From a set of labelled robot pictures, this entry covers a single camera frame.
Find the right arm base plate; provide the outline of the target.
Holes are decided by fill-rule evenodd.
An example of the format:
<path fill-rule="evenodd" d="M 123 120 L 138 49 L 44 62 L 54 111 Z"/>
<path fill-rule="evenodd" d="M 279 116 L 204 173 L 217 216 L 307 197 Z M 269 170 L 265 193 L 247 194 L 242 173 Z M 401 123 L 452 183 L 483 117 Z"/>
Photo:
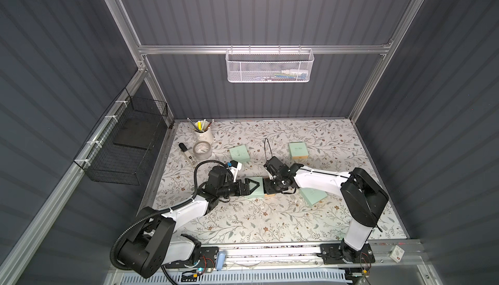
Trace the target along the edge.
<path fill-rule="evenodd" d="M 325 264 L 372 264 L 376 261 L 369 243 L 364 243 L 360 250 L 355 250 L 343 241 L 322 243 L 319 247 L 318 255 Z"/>

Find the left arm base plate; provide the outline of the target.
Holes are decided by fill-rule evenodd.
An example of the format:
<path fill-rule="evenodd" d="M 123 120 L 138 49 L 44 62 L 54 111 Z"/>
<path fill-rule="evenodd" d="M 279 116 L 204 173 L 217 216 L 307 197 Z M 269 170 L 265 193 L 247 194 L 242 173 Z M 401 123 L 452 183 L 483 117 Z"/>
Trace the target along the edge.
<path fill-rule="evenodd" d="M 215 268 L 219 247 L 200 247 L 187 260 L 164 262 L 168 269 Z"/>

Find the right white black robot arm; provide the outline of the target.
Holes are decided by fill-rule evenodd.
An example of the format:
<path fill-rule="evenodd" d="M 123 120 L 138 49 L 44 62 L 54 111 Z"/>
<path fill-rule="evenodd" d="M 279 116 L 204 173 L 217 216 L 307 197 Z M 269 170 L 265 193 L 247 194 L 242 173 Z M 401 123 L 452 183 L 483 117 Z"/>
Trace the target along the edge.
<path fill-rule="evenodd" d="M 263 179 L 263 184 L 268 194 L 285 194 L 290 188 L 313 189 L 336 195 L 346 203 L 352 220 L 341 242 L 320 245 L 318 256 L 325 264 L 376 261 L 368 239 L 378 227 L 389 196 L 364 169 L 331 172 L 297 163 L 287 166 L 275 156 L 267 160 L 264 167 L 268 177 Z"/>

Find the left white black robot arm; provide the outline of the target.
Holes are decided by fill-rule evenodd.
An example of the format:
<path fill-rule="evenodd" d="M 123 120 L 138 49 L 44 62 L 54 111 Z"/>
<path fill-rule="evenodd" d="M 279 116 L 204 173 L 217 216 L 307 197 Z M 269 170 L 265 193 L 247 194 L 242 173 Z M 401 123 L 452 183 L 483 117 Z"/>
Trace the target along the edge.
<path fill-rule="evenodd" d="M 201 243 L 188 234 L 175 232 L 192 220 L 210 213 L 231 197 L 252 195 L 261 184 L 238 179 L 242 164 L 234 160 L 205 160 L 194 168 L 194 192 L 186 201 L 156 210 L 143 208 L 110 249 L 110 262 L 119 270 L 134 271 L 147 279 L 165 264 L 197 261 Z"/>

